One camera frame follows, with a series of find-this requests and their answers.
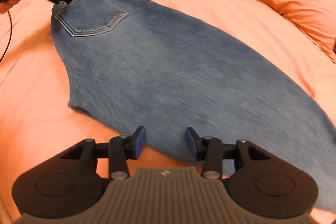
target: denim fabric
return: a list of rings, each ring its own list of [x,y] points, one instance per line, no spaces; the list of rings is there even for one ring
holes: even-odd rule
[[[70,107],[126,134],[144,125],[150,147],[182,161],[187,126],[227,143],[248,139],[309,173],[317,206],[336,210],[334,125],[250,47],[147,0],[74,0],[55,5],[51,20]]]

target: pocket stitching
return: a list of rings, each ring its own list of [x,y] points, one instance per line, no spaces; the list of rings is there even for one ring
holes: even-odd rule
[[[97,31],[87,31],[87,32],[83,32],[81,31],[81,34],[77,31],[75,31],[65,20],[64,18],[61,16],[61,13],[64,12],[66,9],[70,8],[72,4],[76,3],[76,1],[78,0],[73,0],[69,5],[63,7],[60,11],[58,11],[57,15],[55,16],[55,19],[57,19],[59,21],[59,23],[61,23],[61,25],[68,31],[68,33],[72,36],[72,37],[85,37],[85,36],[93,36],[93,35],[99,35],[99,34],[103,34],[105,32],[111,31],[123,18],[125,18],[129,13],[126,11],[123,11],[122,9],[120,9],[119,7],[115,7],[118,10],[120,10],[120,12],[114,16],[108,23],[106,27],[103,27]]]

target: ribbed gray surface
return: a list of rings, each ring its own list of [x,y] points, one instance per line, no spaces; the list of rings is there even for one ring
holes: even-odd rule
[[[138,169],[125,181],[113,181],[90,209],[72,217],[44,220],[24,215],[17,224],[316,224],[308,214],[267,219],[239,207],[218,180],[194,167]]]

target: blue denim jeans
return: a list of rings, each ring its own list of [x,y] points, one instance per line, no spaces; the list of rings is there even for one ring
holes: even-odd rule
[[[76,111],[125,134],[144,125],[150,147],[182,161],[188,126],[226,143],[248,139],[309,173],[317,205],[336,210],[334,125],[241,41],[147,0],[73,0],[53,7],[51,23]]]

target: mattress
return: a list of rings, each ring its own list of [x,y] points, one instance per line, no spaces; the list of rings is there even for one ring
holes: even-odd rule
[[[255,0],[151,0],[211,24],[241,40],[278,67],[336,124],[336,66],[291,22]],[[26,170],[85,138],[107,142],[118,133],[68,108],[69,81],[50,33],[52,4],[22,0],[11,9],[13,37],[0,69],[0,193],[11,216],[19,213],[11,186]],[[0,51],[9,21],[0,17]],[[181,162],[145,148],[138,167],[178,167]],[[98,174],[107,177],[107,161]]]

